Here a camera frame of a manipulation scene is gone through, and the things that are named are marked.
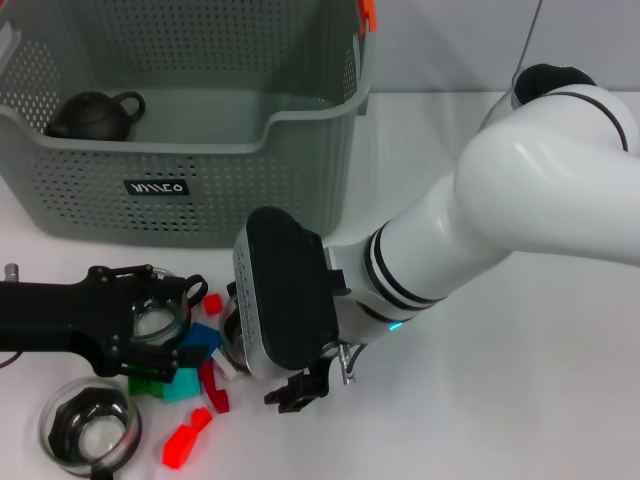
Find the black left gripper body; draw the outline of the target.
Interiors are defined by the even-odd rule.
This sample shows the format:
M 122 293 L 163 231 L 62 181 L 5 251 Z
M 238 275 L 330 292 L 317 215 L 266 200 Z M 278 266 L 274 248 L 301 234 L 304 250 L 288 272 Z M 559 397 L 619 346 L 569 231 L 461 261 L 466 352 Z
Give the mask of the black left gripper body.
M 123 372 L 131 304 L 115 277 L 91 268 L 74 284 L 0 282 L 0 352 L 69 352 L 99 376 Z

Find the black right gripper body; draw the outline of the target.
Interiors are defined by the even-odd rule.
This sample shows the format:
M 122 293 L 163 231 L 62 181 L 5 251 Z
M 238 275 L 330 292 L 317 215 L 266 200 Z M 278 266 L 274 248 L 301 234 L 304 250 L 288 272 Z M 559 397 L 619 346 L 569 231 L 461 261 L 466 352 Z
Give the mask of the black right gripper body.
M 331 359 L 321 357 L 310 368 L 303 378 L 303 396 L 306 398 L 323 398 L 329 393 L 329 370 Z

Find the glass teacup black sleeve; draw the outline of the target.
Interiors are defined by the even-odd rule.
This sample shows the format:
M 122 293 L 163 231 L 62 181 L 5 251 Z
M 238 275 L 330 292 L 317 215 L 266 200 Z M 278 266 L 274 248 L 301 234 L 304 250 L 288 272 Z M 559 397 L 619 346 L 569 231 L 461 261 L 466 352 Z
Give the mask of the glass teacup black sleeve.
M 167 349 L 180 345 L 191 328 L 194 308 L 208 292 L 208 283 L 199 274 L 186 278 L 185 284 L 180 301 L 151 295 L 132 306 L 134 342 Z
M 119 383 L 103 378 L 63 385 L 47 400 L 38 420 L 43 453 L 80 480 L 114 480 L 141 437 L 136 403 Z
M 244 352 L 240 311 L 237 300 L 236 283 L 227 285 L 229 299 L 226 301 L 219 318 L 219 331 L 222 337 L 222 350 L 229 362 L 242 374 L 249 375 Z

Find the grey perforated storage bin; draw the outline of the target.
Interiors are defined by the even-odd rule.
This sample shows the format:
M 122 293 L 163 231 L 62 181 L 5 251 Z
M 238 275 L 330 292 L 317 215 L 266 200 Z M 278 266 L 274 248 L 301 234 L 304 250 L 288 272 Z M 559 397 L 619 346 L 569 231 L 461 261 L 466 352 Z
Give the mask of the grey perforated storage bin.
M 0 0 L 0 177 L 63 238 L 227 248 L 262 206 L 329 234 L 375 35 L 356 0 Z M 126 141 L 44 134 L 129 91 Z

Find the orange bin clip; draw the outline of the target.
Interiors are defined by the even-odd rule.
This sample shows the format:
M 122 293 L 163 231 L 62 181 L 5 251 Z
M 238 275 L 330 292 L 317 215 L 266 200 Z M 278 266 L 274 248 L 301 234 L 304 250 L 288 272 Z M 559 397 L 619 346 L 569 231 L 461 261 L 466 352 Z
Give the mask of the orange bin clip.
M 377 31 L 375 0 L 356 0 L 359 13 L 360 35 Z

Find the green brick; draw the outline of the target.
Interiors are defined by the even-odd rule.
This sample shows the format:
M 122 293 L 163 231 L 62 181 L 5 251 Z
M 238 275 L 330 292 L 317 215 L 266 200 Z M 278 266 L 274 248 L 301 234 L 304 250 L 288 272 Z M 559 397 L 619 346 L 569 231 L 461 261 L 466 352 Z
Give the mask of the green brick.
M 128 392 L 131 396 L 149 395 L 157 399 L 163 398 L 164 384 L 155 380 L 128 378 Z

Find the teal square brick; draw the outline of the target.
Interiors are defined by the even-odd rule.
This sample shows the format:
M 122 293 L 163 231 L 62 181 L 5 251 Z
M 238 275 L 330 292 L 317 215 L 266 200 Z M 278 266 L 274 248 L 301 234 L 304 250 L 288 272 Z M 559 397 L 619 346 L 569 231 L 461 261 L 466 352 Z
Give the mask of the teal square brick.
M 174 403 L 201 394 L 198 371 L 195 368 L 179 368 L 174 379 L 163 385 L 163 400 Z

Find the white small brick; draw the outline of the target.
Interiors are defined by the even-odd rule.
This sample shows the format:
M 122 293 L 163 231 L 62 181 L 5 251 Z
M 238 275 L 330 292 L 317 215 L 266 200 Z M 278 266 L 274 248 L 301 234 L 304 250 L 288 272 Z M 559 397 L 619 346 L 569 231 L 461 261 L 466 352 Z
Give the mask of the white small brick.
M 211 353 L 214 368 L 223 376 L 225 380 L 231 381 L 238 377 L 240 371 L 230 362 L 227 356 L 216 349 Z

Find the dark red curved brick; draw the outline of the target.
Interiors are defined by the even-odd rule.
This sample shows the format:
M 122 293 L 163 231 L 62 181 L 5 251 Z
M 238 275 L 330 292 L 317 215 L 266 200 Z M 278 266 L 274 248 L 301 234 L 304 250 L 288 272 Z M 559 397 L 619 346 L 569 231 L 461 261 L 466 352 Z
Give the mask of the dark red curved brick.
M 206 360 L 199 367 L 198 377 L 215 411 L 219 414 L 229 413 L 229 397 L 225 389 L 219 389 L 216 385 L 212 359 Z

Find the blue flat square brick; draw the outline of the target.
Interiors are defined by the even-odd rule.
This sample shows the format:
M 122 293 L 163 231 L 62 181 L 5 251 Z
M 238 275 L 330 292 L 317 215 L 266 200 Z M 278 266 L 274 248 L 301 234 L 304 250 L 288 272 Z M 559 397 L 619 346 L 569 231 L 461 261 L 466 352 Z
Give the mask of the blue flat square brick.
M 181 347 L 206 346 L 207 355 L 222 346 L 222 337 L 218 330 L 199 322 L 194 322 L 180 344 Z

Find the large orange-red brick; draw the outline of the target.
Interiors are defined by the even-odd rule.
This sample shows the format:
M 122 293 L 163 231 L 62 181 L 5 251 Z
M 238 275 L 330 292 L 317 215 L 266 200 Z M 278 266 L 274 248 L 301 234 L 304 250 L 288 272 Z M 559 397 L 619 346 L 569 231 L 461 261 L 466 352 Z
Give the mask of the large orange-red brick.
M 180 469 L 196 443 L 199 431 L 191 425 L 181 425 L 163 447 L 162 463 L 171 469 Z

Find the dark clay teapot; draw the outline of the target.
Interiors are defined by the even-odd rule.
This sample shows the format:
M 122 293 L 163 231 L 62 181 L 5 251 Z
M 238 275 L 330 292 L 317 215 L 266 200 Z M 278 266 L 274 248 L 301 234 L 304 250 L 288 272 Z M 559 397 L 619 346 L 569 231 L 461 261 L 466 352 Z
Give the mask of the dark clay teapot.
M 145 112 L 146 102 L 137 92 L 113 97 L 83 92 L 67 101 L 44 134 L 60 139 L 123 142 Z

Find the glass teapot black lid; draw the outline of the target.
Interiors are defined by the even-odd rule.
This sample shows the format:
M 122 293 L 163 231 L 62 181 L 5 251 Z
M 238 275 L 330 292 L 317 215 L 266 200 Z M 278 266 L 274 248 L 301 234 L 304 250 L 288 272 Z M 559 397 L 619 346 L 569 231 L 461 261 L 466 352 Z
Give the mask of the glass teapot black lid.
M 527 103 L 570 85 L 597 86 L 597 83 L 584 71 L 570 65 L 539 63 L 521 67 L 513 75 L 510 89 L 491 107 L 478 131 L 482 131 Z

